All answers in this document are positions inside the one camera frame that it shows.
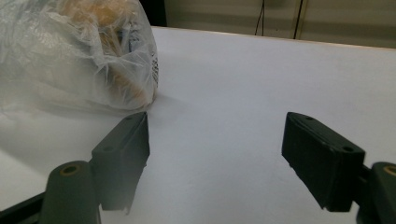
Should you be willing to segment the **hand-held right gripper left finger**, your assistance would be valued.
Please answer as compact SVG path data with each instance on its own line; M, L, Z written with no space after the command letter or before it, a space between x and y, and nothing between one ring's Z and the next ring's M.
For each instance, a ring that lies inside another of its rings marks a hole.
M92 151L92 170L103 210L130 211L150 154L146 112L122 119Z

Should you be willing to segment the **wooden table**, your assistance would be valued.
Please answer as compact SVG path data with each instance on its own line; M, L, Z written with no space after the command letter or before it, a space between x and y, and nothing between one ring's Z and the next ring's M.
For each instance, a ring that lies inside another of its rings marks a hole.
M192 30L192 29L180 29L180 28L172 28L172 27L153 27L153 33L157 41L160 41L161 32L168 32L170 34L186 34L186 35L214 35L221 37L243 37L243 38L256 38L263 40L274 40L274 41L291 41L294 43L314 43L320 45L335 45L335 46L352 46L355 48L374 48L374 49L395 49L396 43L392 45L387 45L384 43L351 43L346 41L323 41L323 40L306 40L306 39L294 39L294 38L286 38L286 37L278 37L278 36L269 36L269 35L244 35L244 34L236 34L236 33L224 33L224 32L216 32L216 31L205 31L205 30Z

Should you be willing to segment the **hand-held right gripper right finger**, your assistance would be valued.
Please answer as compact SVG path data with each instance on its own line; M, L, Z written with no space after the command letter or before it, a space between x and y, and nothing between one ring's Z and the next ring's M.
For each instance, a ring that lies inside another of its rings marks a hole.
M350 210L364 150L320 121L289 112L281 154L320 207Z

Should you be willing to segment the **clear plastic bag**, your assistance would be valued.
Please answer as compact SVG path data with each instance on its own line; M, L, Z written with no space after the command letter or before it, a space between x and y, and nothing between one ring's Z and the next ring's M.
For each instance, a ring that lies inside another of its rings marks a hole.
M111 113L93 50L59 14L62 0L0 0L0 106L49 103Z

